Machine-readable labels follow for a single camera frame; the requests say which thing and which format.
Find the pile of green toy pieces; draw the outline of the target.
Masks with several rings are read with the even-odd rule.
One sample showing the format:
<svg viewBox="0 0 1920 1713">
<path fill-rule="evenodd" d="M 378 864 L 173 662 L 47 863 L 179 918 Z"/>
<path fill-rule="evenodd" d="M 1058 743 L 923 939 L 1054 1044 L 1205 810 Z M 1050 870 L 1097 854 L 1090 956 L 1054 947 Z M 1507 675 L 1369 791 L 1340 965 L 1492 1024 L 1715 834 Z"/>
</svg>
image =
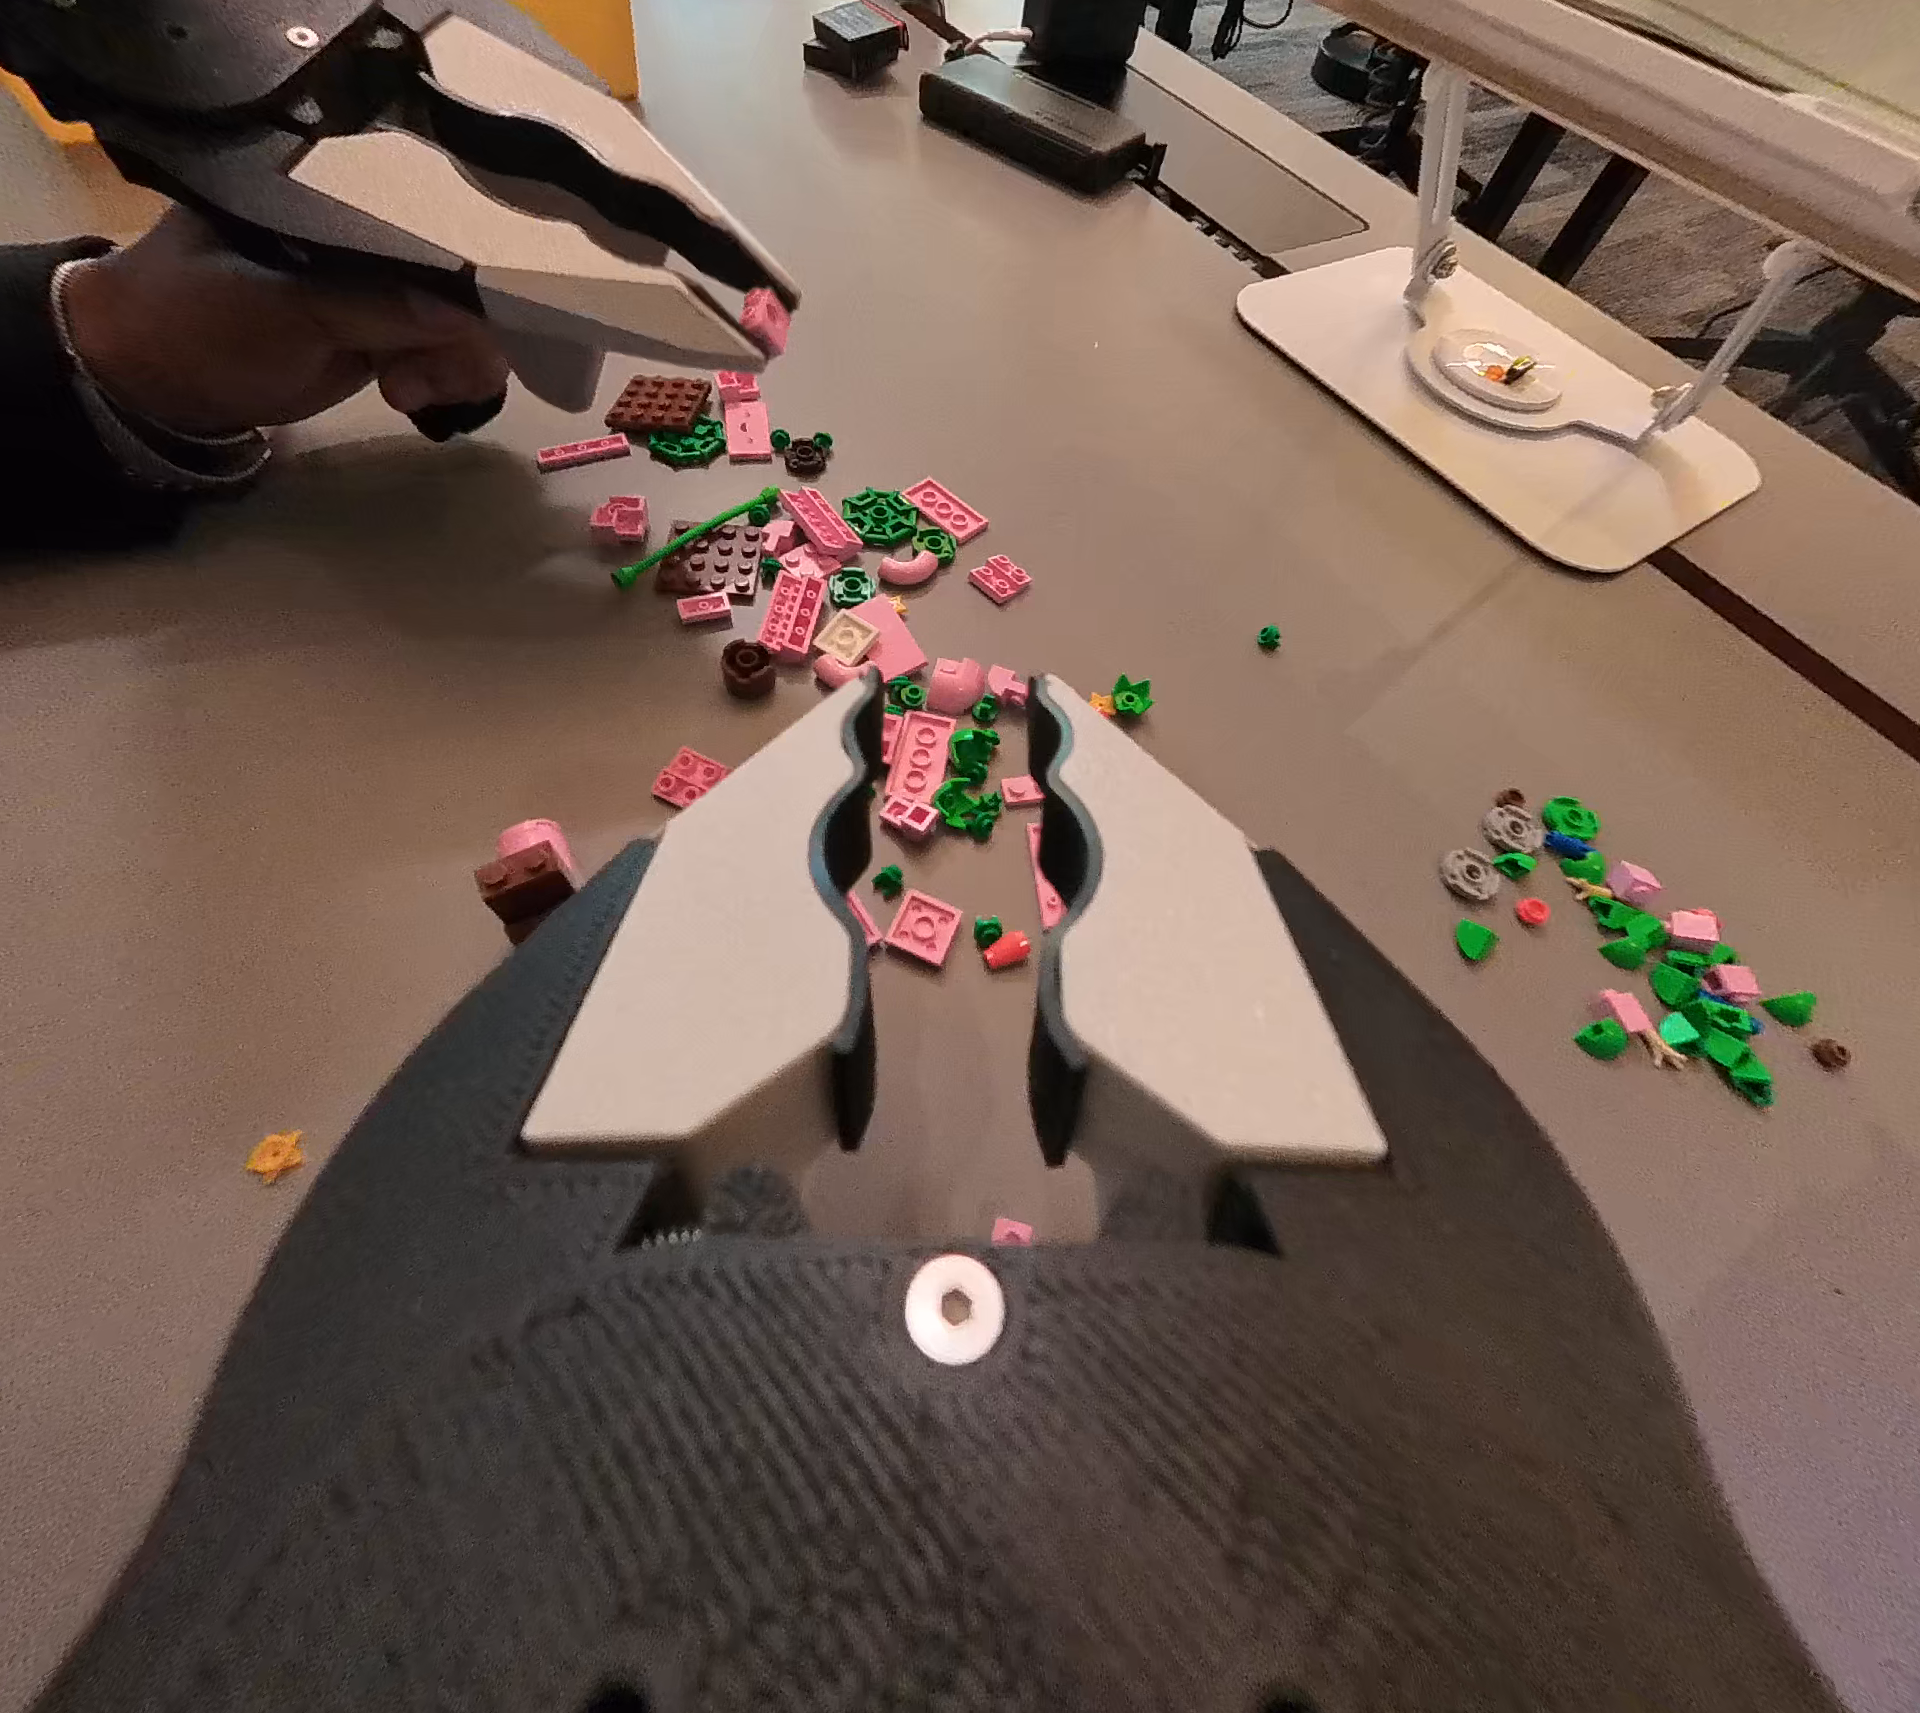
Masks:
<svg viewBox="0 0 1920 1713">
<path fill-rule="evenodd" d="M 1690 1077 L 1761 1115 L 1790 1070 L 1861 1070 L 1819 991 L 1764 971 L 1723 902 L 1588 789 L 1496 787 L 1422 877 L 1454 977 L 1555 1066 Z"/>
</svg>

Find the person's left forearm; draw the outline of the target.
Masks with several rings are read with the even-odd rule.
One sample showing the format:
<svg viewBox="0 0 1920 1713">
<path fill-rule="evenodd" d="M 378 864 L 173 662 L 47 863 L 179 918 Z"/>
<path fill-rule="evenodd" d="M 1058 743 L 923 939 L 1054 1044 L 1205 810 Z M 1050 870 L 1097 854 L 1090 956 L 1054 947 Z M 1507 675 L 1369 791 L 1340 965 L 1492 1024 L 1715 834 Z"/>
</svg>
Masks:
<svg viewBox="0 0 1920 1713">
<path fill-rule="evenodd" d="M 122 409 L 69 341 L 69 268 L 104 235 L 2 249 L 2 546 L 14 551 L 157 546 L 202 499 L 231 499 L 271 464 L 263 429 L 182 433 Z"/>
</svg>

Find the small black battery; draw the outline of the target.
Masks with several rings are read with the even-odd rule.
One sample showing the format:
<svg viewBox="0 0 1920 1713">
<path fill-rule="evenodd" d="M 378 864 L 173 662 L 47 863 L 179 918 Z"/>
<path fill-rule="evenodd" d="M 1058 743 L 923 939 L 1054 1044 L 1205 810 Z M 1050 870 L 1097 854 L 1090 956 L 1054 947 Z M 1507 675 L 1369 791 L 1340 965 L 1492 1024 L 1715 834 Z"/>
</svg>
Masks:
<svg viewBox="0 0 1920 1713">
<path fill-rule="evenodd" d="M 811 20 L 803 61 L 848 85 L 880 77 L 908 45 L 908 26 L 872 0 L 847 0 Z"/>
</svg>

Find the brown square toy plate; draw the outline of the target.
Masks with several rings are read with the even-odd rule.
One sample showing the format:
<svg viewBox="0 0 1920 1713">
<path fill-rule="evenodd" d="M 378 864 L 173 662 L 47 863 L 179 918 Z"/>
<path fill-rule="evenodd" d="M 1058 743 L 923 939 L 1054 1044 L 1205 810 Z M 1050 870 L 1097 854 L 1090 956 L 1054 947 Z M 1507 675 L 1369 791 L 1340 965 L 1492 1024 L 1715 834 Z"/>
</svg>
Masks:
<svg viewBox="0 0 1920 1713">
<path fill-rule="evenodd" d="M 765 528 L 727 526 L 660 562 L 651 577 L 660 596 L 724 594 L 752 602 L 760 588 Z"/>
<path fill-rule="evenodd" d="M 711 400 L 711 376 L 639 371 L 608 405 L 605 426 L 640 440 L 687 433 L 709 416 Z"/>
</svg>

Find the pink brown brick assembly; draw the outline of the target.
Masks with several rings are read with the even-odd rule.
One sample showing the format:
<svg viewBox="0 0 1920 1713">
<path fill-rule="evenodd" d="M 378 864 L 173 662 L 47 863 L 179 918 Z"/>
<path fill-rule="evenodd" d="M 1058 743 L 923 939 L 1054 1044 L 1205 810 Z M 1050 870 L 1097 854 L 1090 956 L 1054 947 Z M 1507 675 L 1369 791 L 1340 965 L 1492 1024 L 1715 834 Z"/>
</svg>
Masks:
<svg viewBox="0 0 1920 1713">
<path fill-rule="evenodd" d="M 474 870 L 482 905 L 499 918 L 508 945 L 523 945 L 581 884 L 564 826 L 546 815 L 502 828 L 493 859 Z"/>
</svg>

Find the pile of pink toy bricks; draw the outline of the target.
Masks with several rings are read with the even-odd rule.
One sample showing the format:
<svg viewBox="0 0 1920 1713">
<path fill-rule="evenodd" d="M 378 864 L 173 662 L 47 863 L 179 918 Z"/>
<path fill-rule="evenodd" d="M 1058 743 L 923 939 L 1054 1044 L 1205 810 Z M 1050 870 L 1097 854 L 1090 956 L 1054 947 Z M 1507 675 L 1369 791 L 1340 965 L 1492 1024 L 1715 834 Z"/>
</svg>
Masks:
<svg viewBox="0 0 1920 1713">
<path fill-rule="evenodd" d="M 876 821 L 897 840 L 927 844 L 944 831 L 991 840 L 1006 812 L 1038 808 L 1040 781 L 995 761 L 1008 718 L 1029 701 L 1018 665 L 983 664 L 968 653 L 929 653 L 913 632 L 914 597 L 924 586 L 959 575 L 953 558 L 973 546 L 989 518 L 951 481 L 917 462 L 899 465 L 901 448 L 880 451 L 858 438 L 853 458 L 836 458 L 832 429 L 800 424 L 762 395 L 762 379 L 720 371 L 712 379 L 709 416 L 687 433 L 649 440 L 606 429 L 602 438 L 540 451 L 540 465 L 559 468 L 651 448 L 660 462 L 704 465 L 718 451 L 747 468 L 785 465 L 780 479 L 756 479 L 754 494 L 780 487 L 765 523 L 760 588 L 752 602 L 724 594 L 660 596 L 659 618 L 676 611 L 691 635 L 707 637 L 703 695 L 720 695 L 720 723 L 741 739 L 760 725 L 754 743 L 729 757 L 679 743 L 651 774 L 649 793 L 680 814 L 750 760 L 822 697 L 867 669 L 882 681 L 880 765 L 870 789 Z M 880 623 L 880 639 L 858 665 L 817 656 L 812 641 L 836 610 L 853 608 Z M 736 637 L 767 643 L 780 662 L 778 689 L 762 700 L 733 697 L 723 683 L 720 652 Z M 874 891 L 897 905 L 882 933 L 853 886 L 853 910 L 872 947 L 938 969 L 962 931 L 964 915 L 902 883 L 899 864 L 878 870 Z"/>
</svg>

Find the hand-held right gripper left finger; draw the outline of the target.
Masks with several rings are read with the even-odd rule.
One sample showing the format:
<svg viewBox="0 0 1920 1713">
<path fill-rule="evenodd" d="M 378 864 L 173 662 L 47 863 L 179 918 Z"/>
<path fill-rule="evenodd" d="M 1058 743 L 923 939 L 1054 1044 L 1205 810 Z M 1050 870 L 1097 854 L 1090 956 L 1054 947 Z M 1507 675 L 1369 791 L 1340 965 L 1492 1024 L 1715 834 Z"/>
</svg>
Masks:
<svg viewBox="0 0 1920 1713">
<path fill-rule="evenodd" d="M 872 857 L 884 683 L 867 669 L 652 844 L 523 1124 L 535 1154 L 804 1171 L 876 1104 Z"/>
</svg>

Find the person's left hand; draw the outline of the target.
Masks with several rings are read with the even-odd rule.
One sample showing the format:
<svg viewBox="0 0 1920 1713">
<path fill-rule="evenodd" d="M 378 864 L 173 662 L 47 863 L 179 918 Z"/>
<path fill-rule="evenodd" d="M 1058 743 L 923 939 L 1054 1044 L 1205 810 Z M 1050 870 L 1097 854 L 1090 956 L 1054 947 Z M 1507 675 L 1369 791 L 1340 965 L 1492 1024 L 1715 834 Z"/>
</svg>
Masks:
<svg viewBox="0 0 1920 1713">
<path fill-rule="evenodd" d="M 386 275 L 260 266 L 182 208 L 71 270 L 60 307 L 95 383 L 182 433 L 294 424 L 366 387 L 407 416 L 490 404 L 511 379 L 476 313 Z"/>
</svg>

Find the green toy rod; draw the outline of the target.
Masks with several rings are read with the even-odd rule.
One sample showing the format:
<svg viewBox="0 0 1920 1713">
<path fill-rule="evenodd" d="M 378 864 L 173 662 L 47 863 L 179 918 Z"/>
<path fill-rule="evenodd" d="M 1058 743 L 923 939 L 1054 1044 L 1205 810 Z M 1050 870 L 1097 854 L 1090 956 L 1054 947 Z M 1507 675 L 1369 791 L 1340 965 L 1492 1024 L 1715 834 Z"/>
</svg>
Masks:
<svg viewBox="0 0 1920 1713">
<path fill-rule="evenodd" d="M 667 544 L 662 544 L 660 548 L 654 548 L 652 551 L 633 562 L 612 567 L 608 575 L 617 588 L 622 588 L 622 589 L 633 588 L 642 573 L 649 573 L 667 558 L 675 555 L 676 551 L 682 551 L 684 548 L 694 546 L 696 541 L 703 541 L 707 535 L 727 526 L 741 523 L 741 522 L 756 528 L 765 526 L 773 518 L 778 502 L 780 502 L 780 487 L 767 486 L 762 491 L 754 494 L 750 499 L 743 499 L 734 506 L 729 506 L 698 523 L 684 526 L 684 529 L 673 534 L 667 540 Z"/>
</svg>

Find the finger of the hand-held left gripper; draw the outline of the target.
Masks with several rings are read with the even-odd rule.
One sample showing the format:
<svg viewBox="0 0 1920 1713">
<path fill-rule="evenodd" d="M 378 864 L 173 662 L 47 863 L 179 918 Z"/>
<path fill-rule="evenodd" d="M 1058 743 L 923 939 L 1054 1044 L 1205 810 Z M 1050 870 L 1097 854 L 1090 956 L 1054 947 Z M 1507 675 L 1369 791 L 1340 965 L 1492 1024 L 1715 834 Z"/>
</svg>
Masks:
<svg viewBox="0 0 1920 1713">
<path fill-rule="evenodd" d="M 727 307 L 748 287 L 803 290 L 765 244 L 621 100 L 551 54 L 474 15 L 433 15 L 407 36 L 411 73 L 395 93 L 395 129 L 430 139 L 458 164 L 581 195 L 592 212 L 668 247 Z M 442 247 L 411 244 L 395 271 L 482 311 L 472 270 Z"/>
<path fill-rule="evenodd" d="M 664 244 L 577 193 L 398 129 L 325 138 L 293 178 L 464 262 L 512 373 L 554 407 L 590 407 L 611 353 L 754 371 L 770 357 Z"/>
</svg>

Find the white book stand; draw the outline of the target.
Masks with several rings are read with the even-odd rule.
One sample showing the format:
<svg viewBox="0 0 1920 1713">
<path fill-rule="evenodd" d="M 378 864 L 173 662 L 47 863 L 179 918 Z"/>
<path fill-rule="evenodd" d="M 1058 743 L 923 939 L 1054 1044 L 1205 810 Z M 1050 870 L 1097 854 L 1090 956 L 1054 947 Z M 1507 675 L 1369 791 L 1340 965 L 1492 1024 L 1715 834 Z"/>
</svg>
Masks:
<svg viewBox="0 0 1920 1713">
<path fill-rule="evenodd" d="M 1917 128 L 1776 90 L 1564 0 L 1363 0 L 1429 52 L 1409 246 L 1250 283 L 1240 319 L 1548 559 L 1616 573 L 1750 497 L 1757 462 L 1704 409 L 1792 280 L 1820 259 L 1917 255 Z M 1707 363 L 1645 381 L 1462 266 L 1454 185 L 1471 85 L 1501 87 L 1784 231 Z M 1486 383 L 1471 345 L 1539 357 Z"/>
</svg>

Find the black power adapter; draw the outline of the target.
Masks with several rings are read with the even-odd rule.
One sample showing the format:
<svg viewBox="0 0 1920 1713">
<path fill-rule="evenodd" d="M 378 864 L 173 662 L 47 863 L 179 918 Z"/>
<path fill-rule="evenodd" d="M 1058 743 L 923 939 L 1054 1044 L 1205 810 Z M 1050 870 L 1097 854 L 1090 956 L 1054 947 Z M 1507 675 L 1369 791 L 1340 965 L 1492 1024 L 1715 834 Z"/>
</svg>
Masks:
<svg viewBox="0 0 1920 1713">
<path fill-rule="evenodd" d="M 1166 152 L 1115 109 L 987 52 L 923 72 L 918 101 L 930 124 L 1080 193 L 1154 178 Z"/>
</svg>

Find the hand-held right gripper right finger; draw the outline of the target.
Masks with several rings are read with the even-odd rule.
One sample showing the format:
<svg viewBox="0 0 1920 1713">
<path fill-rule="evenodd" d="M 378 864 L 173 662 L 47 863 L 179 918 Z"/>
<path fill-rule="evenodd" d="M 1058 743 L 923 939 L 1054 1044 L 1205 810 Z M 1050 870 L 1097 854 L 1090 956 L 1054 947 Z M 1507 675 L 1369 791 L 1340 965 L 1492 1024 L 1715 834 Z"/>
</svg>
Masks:
<svg viewBox="0 0 1920 1713">
<path fill-rule="evenodd" d="M 1029 681 L 1040 873 L 1027 1098 L 1050 1169 L 1379 1171 L 1385 1128 L 1250 838 L 1057 674 Z"/>
</svg>

